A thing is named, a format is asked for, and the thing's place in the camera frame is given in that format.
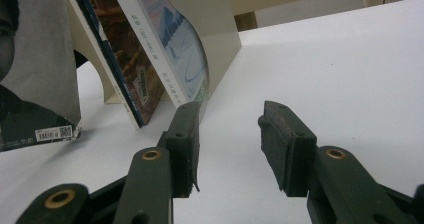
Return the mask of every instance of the table surface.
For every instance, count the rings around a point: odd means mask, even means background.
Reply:
[[[200,124],[201,192],[174,200],[175,223],[310,223],[306,199],[287,198],[260,150],[265,100],[288,105],[318,137],[353,153],[377,182],[407,195],[424,183],[424,0],[408,0],[240,33],[243,47]],[[126,175],[155,146],[175,108],[159,104],[134,129],[104,105],[93,67],[78,70],[78,141],[0,153],[0,216],[13,223],[62,183],[90,192]]]

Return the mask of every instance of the white book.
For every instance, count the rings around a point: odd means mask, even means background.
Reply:
[[[207,59],[190,22],[169,0],[118,2],[174,105],[194,100],[205,103]]]

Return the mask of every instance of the barcode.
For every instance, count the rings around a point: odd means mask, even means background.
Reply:
[[[38,142],[72,137],[72,126],[53,127],[35,131]]]
[[[147,80],[146,80],[146,70],[144,66],[137,67],[137,90],[140,95],[141,102],[143,105],[149,99],[149,92],[147,91]]]

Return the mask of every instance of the book spine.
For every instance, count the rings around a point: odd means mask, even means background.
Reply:
[[[171,61],[141,0],[118,0],[118,2],[165,86],[174,106],[179,107],[187,103],[188,97],[176,77],[177,74],[170,67],[172,65]]]
[[[130,120],[132,121],[133,125],[136,128],[142,127],[144,125],[143,118],[141,114],[139,113],[139,110],[136,104],[131,98],[131,94],[129,93],[128,87],[126,86],[124,77],[122,75],[119,75],[120,73],[119,71],[116,71],[116,70],[112,71],[113,69],[115,69],[113,68],[114,63],[111,60],[111,58],[114,58],[113,52],[111,50],[109,52],[106,50],[107,45],[104,45],[102,37],[101,37],[101,33],[95,29],[94,23],[92,23],[92,25],[89,25],[90,20],[88,20],[88,17],[87,17],[87,15],[89,14],[88,13],[84,14],[82,9],[80,8],[80,5],[81,5],[85,7],[86,10],[88,10],[88,8],[85,6],[86,3],[83,0],[69,0],[69,1],[71,5],[73,5],[73,8],[81,22],[81,25],[83,26],[83,29],[86,30],[86,35],[88,36],[88,39],[91,41],[91,45],[96,51],[96,55],[101,60],[102,66],[109,80],[111,81],[111,84],[113,88],[115,89],[115,92],[118,95],[118,98],[120,99],[121,103],[124,105]]]

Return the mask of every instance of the book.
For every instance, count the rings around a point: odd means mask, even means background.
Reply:
[[[190,21],[169,0],[118,0],[176,107],[206,105],[208,65]]]
[[[0,0],[0,151],[81,132],[65,0]]]
[[[146,125],[164,87],[116,0],[76,0],[102,54],[104,69],[137,127]]]

